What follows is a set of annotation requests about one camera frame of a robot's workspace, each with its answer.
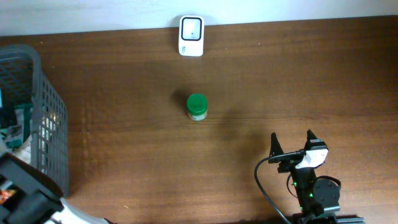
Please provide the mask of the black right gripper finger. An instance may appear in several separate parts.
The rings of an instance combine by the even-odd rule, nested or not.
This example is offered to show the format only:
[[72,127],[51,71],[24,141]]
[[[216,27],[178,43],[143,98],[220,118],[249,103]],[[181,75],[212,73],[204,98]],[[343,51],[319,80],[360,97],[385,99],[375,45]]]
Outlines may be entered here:
[[309,129],[307,131],[307,141],[309,142],[317,142],[318,138],[316,137],[316,135],[314,135],[314,133],[312,132],[311,129]]
[[277,138],[276,133],[271,134],[271,148],[270,148],[270,153],[269,157],[274,157],[274,156],[279,156],[283,155],[284,152],[282,150],[282,147],[279,143],[279,140]]

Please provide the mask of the green lid jar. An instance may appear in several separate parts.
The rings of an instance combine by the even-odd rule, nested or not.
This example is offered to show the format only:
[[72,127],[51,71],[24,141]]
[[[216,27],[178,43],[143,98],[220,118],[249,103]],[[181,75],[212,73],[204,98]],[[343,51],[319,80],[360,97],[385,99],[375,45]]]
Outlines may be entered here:
[[199,93],[192,94],[187,99],[187,112],[194,121],[204,120],[208,113],[208,100]]

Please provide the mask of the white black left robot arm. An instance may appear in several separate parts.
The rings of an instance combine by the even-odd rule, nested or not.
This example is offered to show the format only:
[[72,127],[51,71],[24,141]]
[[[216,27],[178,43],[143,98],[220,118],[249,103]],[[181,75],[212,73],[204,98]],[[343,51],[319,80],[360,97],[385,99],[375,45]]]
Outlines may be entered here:
[[1,153],[1,223],[110,224],[70,205],[47,175],[8,152]]

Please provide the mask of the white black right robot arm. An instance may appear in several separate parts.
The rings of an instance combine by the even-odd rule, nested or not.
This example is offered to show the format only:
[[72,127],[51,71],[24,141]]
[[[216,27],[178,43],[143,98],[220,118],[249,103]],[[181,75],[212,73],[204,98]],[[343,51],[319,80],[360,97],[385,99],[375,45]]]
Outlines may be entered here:
[[333,177],[316,176],[315,169],[323,165],[329,153],[324,140],[311,130],[302,149],[285,153],[276,133],[271,134],[269,163],[277,163],[278,173],[288,173],[293,180],[301,212],[293,215],[294,223],[364,223],[364,218],[355,215],[339,217],[341,182]]

